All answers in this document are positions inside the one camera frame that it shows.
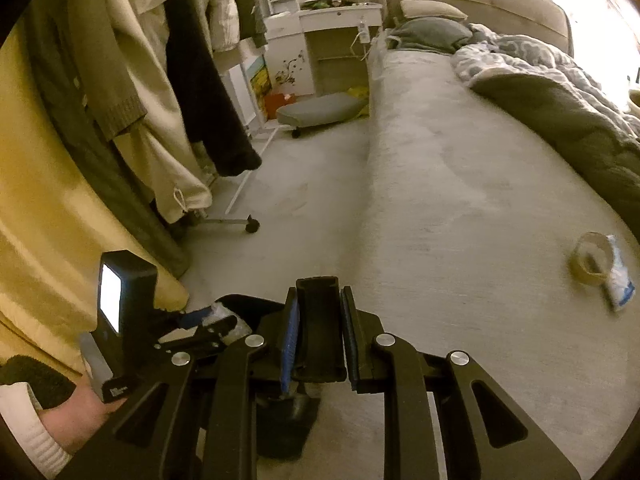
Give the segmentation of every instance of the black fuzzy fabric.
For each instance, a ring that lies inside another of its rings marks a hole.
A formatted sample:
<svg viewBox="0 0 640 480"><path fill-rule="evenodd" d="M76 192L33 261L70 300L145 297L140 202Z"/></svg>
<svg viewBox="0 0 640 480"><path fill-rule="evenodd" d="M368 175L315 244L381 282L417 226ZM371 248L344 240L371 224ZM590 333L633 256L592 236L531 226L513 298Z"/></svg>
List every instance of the black fuzzy fabric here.
<svg viewBox="0 0 640 480"><path fill-rule="evenodd" d="M0 367L0 384L15 383L29 383L45 410L65 402L76 389L63 374L26 355L14 356Z"/></svg>
<svg viewBox="0 0 640 480"><path fill-rule="evenodd" d="M164 3L169 25L167 75L190 142L203 142L221 176L262 164L207 49L193 0Z"/></svg>

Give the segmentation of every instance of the white sleeve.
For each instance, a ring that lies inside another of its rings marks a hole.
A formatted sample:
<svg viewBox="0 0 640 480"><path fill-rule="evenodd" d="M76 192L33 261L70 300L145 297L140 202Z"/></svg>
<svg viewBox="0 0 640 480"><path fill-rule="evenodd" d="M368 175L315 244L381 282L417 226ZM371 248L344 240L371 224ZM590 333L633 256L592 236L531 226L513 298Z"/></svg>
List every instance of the white sleeve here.
<svg viewBox="0 0 640 480"><path fill-rule="evenodd" d="M209 33L213 50L231 50L240 43L236 0L209 0Z"/></svg>
<svg viewBox="0 0 640 480"><path fill-rule="evenodd" d="M0 415L33 465L52 479L71 460L42 425L36 410L42 407L28 383L0 386Z"/></svg>

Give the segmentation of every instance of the hand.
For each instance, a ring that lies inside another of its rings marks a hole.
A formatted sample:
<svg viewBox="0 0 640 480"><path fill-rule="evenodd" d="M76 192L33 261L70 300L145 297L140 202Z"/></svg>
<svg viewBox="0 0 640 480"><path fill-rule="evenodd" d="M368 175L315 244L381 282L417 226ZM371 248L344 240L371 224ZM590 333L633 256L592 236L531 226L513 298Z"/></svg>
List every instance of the hand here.
<svg viewBox="0 0 640 480"><path fill-rule="evenodd" d="M82 376L76 389L65 402L39 412L45 429L68 453L75 453L94 436L109 415L126 399L103 404L91 388L89 377Z"/></svg>

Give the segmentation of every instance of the tape roll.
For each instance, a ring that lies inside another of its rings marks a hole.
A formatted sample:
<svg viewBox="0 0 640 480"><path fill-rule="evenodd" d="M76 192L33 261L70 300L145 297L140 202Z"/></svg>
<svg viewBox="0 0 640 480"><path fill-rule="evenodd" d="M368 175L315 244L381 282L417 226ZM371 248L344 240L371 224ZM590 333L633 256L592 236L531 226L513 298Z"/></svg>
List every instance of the tape roll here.
<svg viewBox="0 0 640 480"><path fill-rule="evenodd" d="M604 261L596 260L594 248L599 249L604 255ZM599 267L596 271L594 261ZM614 264L613 247L610 241L602 233L588 232L583 234L575 246L574 252L569 260L569 267L575 279L585 285L602 285L611 273Z"/></svg>

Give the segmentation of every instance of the beige pillow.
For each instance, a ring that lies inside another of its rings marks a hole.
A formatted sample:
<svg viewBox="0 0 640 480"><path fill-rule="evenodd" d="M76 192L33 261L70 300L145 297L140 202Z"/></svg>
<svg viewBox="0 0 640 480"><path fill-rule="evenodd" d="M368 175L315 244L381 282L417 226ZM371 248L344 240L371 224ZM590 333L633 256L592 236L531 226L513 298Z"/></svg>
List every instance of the beige pillow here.
<svg viewBox="0 0 640 480"><path fill-rule="evenodd" d="M468 16L453 5L436 0L402 0L400 7L404 17L408 20L412 18L423 18L425 16L436 16L448 18L457 22L466 20Z"/></svg>

